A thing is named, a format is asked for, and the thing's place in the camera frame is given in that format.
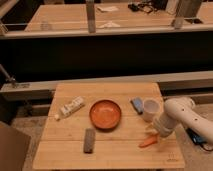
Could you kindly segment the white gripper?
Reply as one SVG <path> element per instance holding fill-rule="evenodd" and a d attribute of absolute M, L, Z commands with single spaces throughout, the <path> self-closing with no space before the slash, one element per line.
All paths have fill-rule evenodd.
<path fill-rule="evenodd" d="M 145 130 L 150 134 L 159 134 L 160 137 L 168 137 L 175 129 L 175 120 L 167 114 L 148 117 L 145 121 L 148 123 Z"/>

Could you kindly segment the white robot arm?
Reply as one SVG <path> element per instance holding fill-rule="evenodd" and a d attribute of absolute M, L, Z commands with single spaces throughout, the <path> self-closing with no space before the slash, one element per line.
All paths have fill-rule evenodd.
<path fill-rule="evenodd" d="M 181 123 L 188 126 L 208 143 L 213 144 L 213 121 L 201 117 L 194 111 L 195 102 L 189 97 L 169 98 L 164 102 L 164 112 L 155 117 L 151 128 L 160 137 L 166 138 Z"/>

